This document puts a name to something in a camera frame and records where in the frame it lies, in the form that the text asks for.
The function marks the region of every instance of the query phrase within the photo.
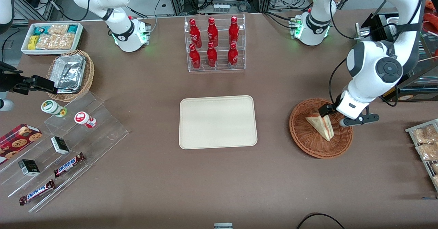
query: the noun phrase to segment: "white cap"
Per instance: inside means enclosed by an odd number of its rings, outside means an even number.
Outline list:
[[[79,112],[75,115],[75,122],[80,125],[85,124],[86,122],[89,121],[89,119],[90,119],[90,115],[87,114],[86,112]]]

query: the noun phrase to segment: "beige tray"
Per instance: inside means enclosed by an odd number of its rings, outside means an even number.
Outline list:
[[[181,148],[228,148],[254,146],[256,143],[252,97],[188,98],[181,101]]]

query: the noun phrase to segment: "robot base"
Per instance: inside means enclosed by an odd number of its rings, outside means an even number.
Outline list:
[[[126,41],[117,40],[113,35],[116,45],[125,52],[134,52],[143,45],[148,45],[151,36],[150,25],[146,25],[140,20],[132,19],[131,21],[134,23],[134,31]]]
[[[295,16],[294,19],[289,21],[289,27],[296,28],[291,29],[291,38],[298,39],[305,45],[315,46],[322,43],[325,37],[329,34],[330,27],[327,27],[325,33],[314,34],[312,29],[310,29],[306,23],[306,17],[309,13],[305,12],[302,15]]]

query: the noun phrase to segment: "snickers bar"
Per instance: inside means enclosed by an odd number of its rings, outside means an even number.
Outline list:
[[[51,190],[55,188],[55,182],[53,180],[50,180],[47,184],[39,187],[38,189],[34,190],[33,192],[29,193],[27,196],[22,196],[20,198],[20,205],[23,206],[26,203],[30,202],[35,197],[43,194],[47,190]]]
[[[79,162],[81,162],[84,159],[85,159],[85,156],[83,156],[83,153],[82,152],[79,153],[72,160],[70,160],[66,164],[62,165],[57,170],[53,171],[53,173],[55,173],[55,178],[59,177],[61,174],[65,173],[65,172],[67,172],[68,170],[70,170],[70,168],[74,167],[76,164],[78,164]]]

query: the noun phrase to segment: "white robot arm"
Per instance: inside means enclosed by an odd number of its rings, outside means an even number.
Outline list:
[[[312,0],[312,11],[305,12],[295,17],[294,38],[300,40],[305,45],[318,45],[327,36],[331,21],[330,8],[332,14],[336,12],[336,3],[331,0]]]
[[[6,32],[14,20],[14,0],[0,0],[0,34]]]
[[[398,26],[405,25],[407,28],[398,30],[394,43],[364,41],[356,44],[348,53],[346,63],[352,81],[344,88],[335,103],[336,110],[347,117],[341,121],[343,126],[364,123],[363,110],[371,101],[399,82],[403,75],[403,66],[410,58],[417,42],[421,21],[421,0],[387,1],[399,11]]]
[[[122,7],[130,0],[73,0],[75,3],[102,18],[113,32],[114,40],[121,50],[133,52],[149,42],[150,26],[130,19]]]

